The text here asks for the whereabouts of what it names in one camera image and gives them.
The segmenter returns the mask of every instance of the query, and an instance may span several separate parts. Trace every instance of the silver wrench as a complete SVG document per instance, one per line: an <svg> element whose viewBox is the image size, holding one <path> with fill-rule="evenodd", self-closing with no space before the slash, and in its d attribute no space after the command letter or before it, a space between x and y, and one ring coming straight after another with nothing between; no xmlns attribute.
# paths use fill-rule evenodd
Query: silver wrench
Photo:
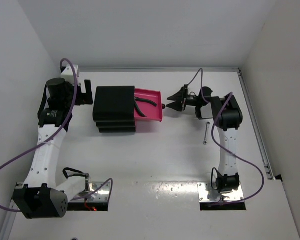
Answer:
<svg viewBox="0 0 300 240"><path fill-rule="evenodd" d="M208 143L209 126L210 126L210 122L207 121L205 123L205 134L204 134L204 141L203 141L204 145L207 145L207 143Z"/></svg>

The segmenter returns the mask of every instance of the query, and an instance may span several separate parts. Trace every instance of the gray wall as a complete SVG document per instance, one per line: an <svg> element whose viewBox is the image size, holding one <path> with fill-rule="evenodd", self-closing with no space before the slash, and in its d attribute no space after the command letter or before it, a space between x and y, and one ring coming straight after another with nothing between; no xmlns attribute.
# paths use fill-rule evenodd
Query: gray wall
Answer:
<svg viewBox="0 0 300 240"><path fill-rule="evenodd" d="M19 0L57 63L238 67L276 0Z"/></svg>
<svg viewBox="0 0 300 240"><path fill-rule="evenodd" d="M45 82L58 74L17 1L0 0L0 166L36 144ZM0 172L0 203L9 206L33 154ZM0 230L6 212L0 210Z"/></svg>
<svg viewBox="0 0 300 240"><path fill-rule="evenodd" d="M300 0L277 2L243 77L300 233Z"/></svg>

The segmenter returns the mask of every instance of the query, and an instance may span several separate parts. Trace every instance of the pliers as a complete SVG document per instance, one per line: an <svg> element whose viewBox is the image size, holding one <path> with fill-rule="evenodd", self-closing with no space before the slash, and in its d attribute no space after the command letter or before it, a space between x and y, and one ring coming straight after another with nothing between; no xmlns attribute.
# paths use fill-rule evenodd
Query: pliers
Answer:
<svg viewBox="0 0 300 240"><path fill-rule="evenodd" d="M143 102L143 103L147 103L147 104L151 104L153 106L157 106L157 104L154 102L154 101L151 101L149 99L145 99L145 98L140 98L140 97L137 97L135 96L134 97L134 108L136 110L136 112L139 114L140 117L144 117L144 118L147 118L146 115L144 115L144 113L140 110L140 108L138 107L138 104L137 104L137 101L138 102Z"/></svg>

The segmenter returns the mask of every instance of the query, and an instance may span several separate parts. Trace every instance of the red tray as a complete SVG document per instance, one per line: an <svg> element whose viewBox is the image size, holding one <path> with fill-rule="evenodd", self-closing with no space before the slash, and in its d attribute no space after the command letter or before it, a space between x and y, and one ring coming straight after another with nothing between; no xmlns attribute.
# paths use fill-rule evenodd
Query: red tray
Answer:
<svg viewBox="0 0 300 240"><path fill-rule="evenodd" d="M161 92L160 91L152 91L147 89L134 89L134 96L142 99L149 99L157 104L157 106L153 106L146 102L137 101L139 109L144 113L147 117L140 116L136 109L134 109L134 118L136 120L143 121L162 121L163 113L162 113L162 102L161 102Z"/></svg>

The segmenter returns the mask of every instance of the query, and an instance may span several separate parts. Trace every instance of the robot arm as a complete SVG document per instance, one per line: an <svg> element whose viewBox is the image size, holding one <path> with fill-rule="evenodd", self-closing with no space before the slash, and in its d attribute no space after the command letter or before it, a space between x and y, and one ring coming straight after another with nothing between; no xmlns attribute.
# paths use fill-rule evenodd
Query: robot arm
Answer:
<svg viewBox="0 0 300 240"><path fill-rule="evenodd" d="M232 153L236 153L237 131L243 121L243 114L237 103L235 96L232 96L228 106L222 112L219 119L217 115L221 110L228 96L219 98L211 96L212 90L209 87L202 88L204 98L210 103L213 114L213 120L217 121L215 126L220 136L220 144ZM168 108L182 112L186 106L195 107L195 115L202 120L201 108L208 105L203 98L201 92L198 96L188 94L188 85L184 85L179 92L169 97L167 100L175 101L167 105ZM216 190L218 193L231 192L238 189L240 185L240 177L237 168L236 158L220 149L220 163L217 170Z"/></svg>
<svg viewBox="0 0 300 240"><path fill-rule="evenodd" d="M75 65L77 76L79 68ZM74 76L70 67L62 69L61 78L46 83L42 104L38 112L39 128L37 144L44 145L35 151L30 172L23 186L16 188L12 199L27 219L62 218L68 202L75 195L85 191L89 185L89 174L80 173L70 176L57 186L56 170L62 142L69 128L71 118L65 127L49 142L46 142L64 123L74 97ZM75 105L93 104L91 82L85 80L86 93L78 86ZM50 93L47 100L46 89ZM46 100L49 107L44 109Z"/></svg>

